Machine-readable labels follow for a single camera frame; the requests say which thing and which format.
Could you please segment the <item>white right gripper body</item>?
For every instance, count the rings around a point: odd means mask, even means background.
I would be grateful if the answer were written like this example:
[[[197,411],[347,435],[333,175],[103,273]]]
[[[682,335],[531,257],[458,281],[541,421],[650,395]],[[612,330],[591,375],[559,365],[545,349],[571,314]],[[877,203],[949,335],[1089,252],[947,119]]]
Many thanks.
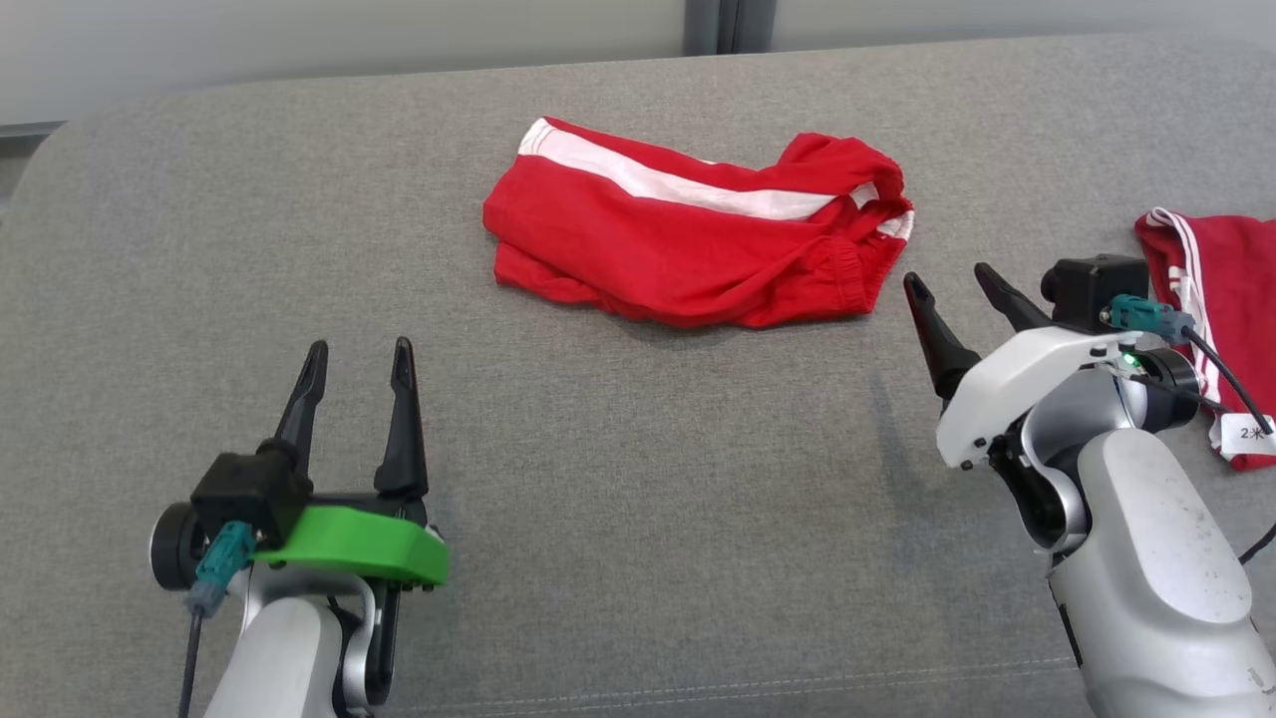
[[[1143,332],[1105,335],[1044,326],[1020,332],[981,358],[958,383],[937,427],[937,448],[952,469],[979,463],[975,443],[997,435],[1088,363],[1114,363],[1119,346],[1133,346]]]

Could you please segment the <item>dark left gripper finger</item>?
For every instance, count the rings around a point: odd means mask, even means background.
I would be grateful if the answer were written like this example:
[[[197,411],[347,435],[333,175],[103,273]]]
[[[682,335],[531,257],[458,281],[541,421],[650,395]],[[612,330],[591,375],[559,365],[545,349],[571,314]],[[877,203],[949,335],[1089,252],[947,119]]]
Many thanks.
[[[419,372],[410,337],[398,335],[389,376],[396,394],[387,451],[375,471],[375,491],[383,497],[407,500],[427,495],[427,450],[419,397]]]
[[[327,341],[315,341],[309,347],[273,435],[273,444],[290,446],[293,468],[301,476],[309,476],[314,420],[325,392],[328,358]]]

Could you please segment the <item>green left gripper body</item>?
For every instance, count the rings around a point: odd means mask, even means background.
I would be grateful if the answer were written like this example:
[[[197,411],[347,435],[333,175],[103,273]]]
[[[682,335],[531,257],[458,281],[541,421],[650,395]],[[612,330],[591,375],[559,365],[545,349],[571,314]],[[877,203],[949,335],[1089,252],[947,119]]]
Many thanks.
[[[421,499],[332,497],[306,506],[278,548],[256,548],[251,560],[319,568],[404,587],[443,585],[450,548],[430,523]]]

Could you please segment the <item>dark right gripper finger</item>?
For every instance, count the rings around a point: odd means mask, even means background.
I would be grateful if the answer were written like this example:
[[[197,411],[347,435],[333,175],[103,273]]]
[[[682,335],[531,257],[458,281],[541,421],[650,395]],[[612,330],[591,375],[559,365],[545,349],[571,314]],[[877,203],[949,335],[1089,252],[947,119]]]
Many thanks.
[[[979,261],[974,265],[972,272],[989,304],[1009,321],[1016,333],[1053,326],[1048,312],[1044,312],[1034,304],[1034,300],[1016,289],[990,264]]]
[[[952,400],[962,377],[981,356],[957,341],[940,318],[933,292],[916,272],[906,273],[902,284],[931,386],[940,400]]]

